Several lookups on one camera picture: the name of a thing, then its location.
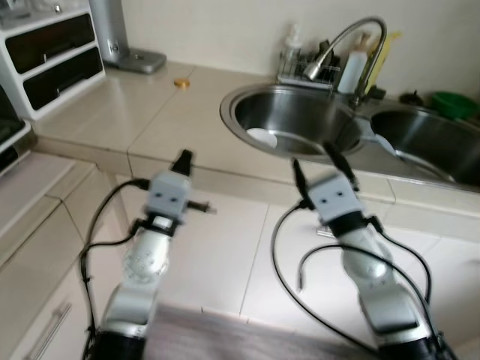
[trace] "green bowl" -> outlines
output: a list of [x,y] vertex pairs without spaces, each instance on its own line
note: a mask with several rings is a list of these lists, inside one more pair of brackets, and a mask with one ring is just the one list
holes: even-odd
[[479,111],[479,105],[475,101],[453,92],[433,94],[432,107],[449,119],[467,119]]

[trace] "white bottle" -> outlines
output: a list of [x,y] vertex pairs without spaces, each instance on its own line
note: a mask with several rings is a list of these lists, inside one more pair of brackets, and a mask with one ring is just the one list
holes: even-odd
[[338,83],[337,90],[341,94],[353,94],[359,84],[365,65],[367,64],[367,41],[370,34],[361,35],[360,44],[353,48],[343,70],[342,77]]
[[289,35],[285,38],[285,46],[282,51],[284,73],[295,73],[295,67],[293,64],[299,56],[301,49],[302,42],[300,41],[300,26],[299,24],[294,24],[290,29]]

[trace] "beige countertop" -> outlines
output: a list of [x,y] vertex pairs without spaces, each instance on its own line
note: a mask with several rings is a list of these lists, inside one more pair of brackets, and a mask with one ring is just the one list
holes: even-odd
[[[177,77],[188,77],[191,86],[176,88],[173,80]],[[298,196],[288,160],[243,143],[219,116],[221,100],[228,92],[269,81],[246,73],[172,62],[148,76],[108,70],[106,81],[97,88],[34,124],[39,136],[37,150],[94,161],[112,173],[151,176],[175,159],[181,149],[191,149],[196,152],[194,186],[290,204]],[[329,168],[315,163],[303,166],[308,176]],[[385,213],[399,213],[400,218],[417,218],[415,212],[427,210],[433,214],[432,223],[443,223],[446,236],[480,234],[480,196],[476,193],[356,173],[361,197],[375,202],[375,209],[387,207]],[[452,223],[451,217],[461,220],[453,221],[463,229],[461,234],[447,229],[452,227],[446,225]]]

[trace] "gray mat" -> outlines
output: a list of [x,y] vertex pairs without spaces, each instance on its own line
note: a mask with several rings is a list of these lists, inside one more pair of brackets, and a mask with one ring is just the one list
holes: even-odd
[[354,349],[333,346],[231,320],[161,306],[145,360],[359,360]]

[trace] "black drawer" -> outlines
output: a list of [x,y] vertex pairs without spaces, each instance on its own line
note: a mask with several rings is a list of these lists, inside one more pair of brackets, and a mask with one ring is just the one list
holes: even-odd
[[35,110],[54,101],[64,90],[93,77],[103,69],[98,48],[94,47],[26,80],[23,88]]
[[5,41],[16,71],[23,74],[48,59],[95,39],[89,14],[38,28]]

